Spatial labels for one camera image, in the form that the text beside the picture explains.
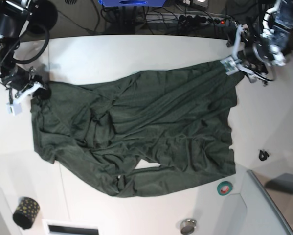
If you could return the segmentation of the dark green t-shirt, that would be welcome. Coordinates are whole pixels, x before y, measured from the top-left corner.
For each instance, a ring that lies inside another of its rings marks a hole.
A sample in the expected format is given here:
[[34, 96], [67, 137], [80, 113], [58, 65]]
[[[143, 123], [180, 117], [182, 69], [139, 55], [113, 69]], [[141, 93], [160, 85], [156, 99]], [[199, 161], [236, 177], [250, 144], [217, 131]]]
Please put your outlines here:
[[50, 82], [31, 100], [34, 149], [113, 197], [154, 197], [235, 174], [230, 109], [241, 72], [219, 61], [116, 81]]

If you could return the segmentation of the black round stand base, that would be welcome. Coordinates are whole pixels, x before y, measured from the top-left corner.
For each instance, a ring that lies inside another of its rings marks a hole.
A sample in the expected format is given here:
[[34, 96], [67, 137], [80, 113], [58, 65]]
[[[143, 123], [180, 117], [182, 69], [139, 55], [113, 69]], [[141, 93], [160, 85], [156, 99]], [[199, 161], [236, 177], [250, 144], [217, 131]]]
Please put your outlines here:
[[50, 31], [57, 23], [58, 11], [56, 6], [49, 0], [39, 2], [39, 7], [33, 12], [29, 23], [29, 32], [34, 35], [43, 35], [43, 26]]

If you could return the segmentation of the small black clip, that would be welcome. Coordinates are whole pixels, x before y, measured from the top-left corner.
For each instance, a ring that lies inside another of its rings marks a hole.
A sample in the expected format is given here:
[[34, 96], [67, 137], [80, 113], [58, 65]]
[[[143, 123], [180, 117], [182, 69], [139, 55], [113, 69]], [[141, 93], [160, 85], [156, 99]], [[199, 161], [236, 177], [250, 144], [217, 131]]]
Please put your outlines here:
[[264, 150], [264, 149], [260, 149], [259, 150], [259, 155], [258, 155], [258, 159], [260, 161], [266, 161], [268, 158], [270, 157], [270, 154], [268, 151]]

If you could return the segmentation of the power strip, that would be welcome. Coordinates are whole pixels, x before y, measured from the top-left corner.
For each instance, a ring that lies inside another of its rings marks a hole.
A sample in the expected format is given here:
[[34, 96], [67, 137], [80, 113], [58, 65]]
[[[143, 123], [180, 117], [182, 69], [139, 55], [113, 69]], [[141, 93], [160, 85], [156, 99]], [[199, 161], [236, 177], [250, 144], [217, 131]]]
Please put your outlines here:
[[216, 26], [229, 27], [232, 19], [228, 17], [195, 15], [195, 14], [164, 14], [152, 13], [145, 17], [146, 22], [163, 23], [163, 24], [190, 24], [191, 26]]

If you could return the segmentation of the blue box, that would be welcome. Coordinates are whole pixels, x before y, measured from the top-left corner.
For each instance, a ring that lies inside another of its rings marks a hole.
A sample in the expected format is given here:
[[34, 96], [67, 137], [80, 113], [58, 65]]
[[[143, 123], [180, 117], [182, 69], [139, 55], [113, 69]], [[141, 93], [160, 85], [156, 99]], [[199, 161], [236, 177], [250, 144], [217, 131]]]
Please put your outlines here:
[[165, 0], [99, 0], [98, 2], [105, 7], [162, 7]]

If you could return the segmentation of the black yellow-dotted cup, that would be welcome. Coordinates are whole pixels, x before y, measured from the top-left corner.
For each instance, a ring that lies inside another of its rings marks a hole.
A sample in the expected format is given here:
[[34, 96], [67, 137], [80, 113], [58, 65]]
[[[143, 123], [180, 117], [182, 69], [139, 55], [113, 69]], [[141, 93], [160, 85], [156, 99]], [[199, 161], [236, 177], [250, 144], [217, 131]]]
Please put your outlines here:
[[27, 230], [32, 228], [39, 211], [40, 205], [37, 201], [23, 197], [15, 209], [12, 219], [20, 228]]

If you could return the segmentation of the white slotted tray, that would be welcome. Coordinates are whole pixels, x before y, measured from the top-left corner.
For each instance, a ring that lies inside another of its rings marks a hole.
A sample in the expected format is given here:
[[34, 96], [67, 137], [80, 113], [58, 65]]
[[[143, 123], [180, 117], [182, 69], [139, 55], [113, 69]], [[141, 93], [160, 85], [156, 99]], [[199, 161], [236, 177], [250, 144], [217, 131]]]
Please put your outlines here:
[[42, 220], [46, 235], [99, 235], [99, 228], [95, 225], [69, 221]]

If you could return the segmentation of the green tape roll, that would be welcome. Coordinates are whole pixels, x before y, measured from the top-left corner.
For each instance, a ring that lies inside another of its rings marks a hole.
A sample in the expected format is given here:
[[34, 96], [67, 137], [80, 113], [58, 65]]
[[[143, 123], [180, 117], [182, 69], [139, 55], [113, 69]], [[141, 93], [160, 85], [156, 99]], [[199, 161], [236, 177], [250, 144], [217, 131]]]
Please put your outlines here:
[[233, 190], [233, 183], [229, 181], [220, 182], [217, 186], [217, 193], [220, 196], [228, 195], [229, 193], [231, 193], [232, 190]]

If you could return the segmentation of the small metal tin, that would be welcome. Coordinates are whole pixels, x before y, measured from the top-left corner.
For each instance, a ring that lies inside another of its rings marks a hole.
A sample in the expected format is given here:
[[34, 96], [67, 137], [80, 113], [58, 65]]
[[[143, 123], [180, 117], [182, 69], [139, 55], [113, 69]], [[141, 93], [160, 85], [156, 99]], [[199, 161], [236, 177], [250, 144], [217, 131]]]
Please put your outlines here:
[[180, 233], [182, 235], [190, 235], [192, 234], [197, 226], [197, 221], [192, 218], [185, 219], [180, 224]]

